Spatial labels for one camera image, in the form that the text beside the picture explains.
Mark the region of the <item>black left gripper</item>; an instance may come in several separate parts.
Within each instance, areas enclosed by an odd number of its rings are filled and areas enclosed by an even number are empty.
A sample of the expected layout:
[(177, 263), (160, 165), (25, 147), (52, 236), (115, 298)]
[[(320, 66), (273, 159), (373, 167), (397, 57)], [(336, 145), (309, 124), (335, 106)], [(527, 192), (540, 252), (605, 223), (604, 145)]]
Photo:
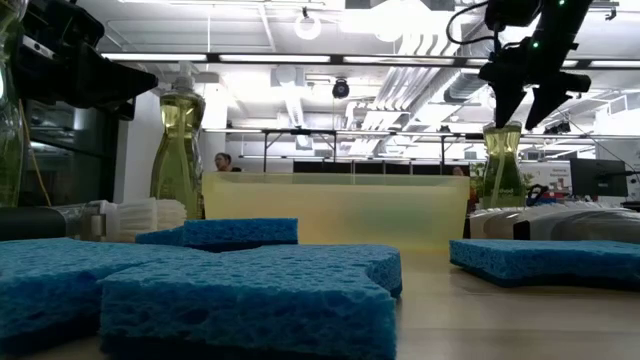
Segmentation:
[(13, 75), (24, 98), (78, 108), (97, 107), (107, 118), (133, 121), (138, 95), (158, 78), (101, 56), (100, 21), (74, 1), (31, 1), (20, 21)]

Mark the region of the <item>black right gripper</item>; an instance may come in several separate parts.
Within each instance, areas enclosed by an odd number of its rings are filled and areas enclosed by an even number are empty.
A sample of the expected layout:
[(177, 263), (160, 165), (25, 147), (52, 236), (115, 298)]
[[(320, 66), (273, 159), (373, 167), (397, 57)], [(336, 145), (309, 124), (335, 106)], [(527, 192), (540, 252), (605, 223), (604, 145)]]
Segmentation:
[(568, 92), (588, 92), (591, 78), (561, 70), (568, 53), (576, 50), (574, 40), (551, 39), (543, 42), (524, 37), (520, 42), (502, 46), (489, 56), (480, 68), (478, 77), (491, 84), (495, 105), (495, 125), (503, 128), (526, 96), (524, 85), (538, 85), (533, 89), (525, 129), (537, 127), (548, 115), (571, 99)]

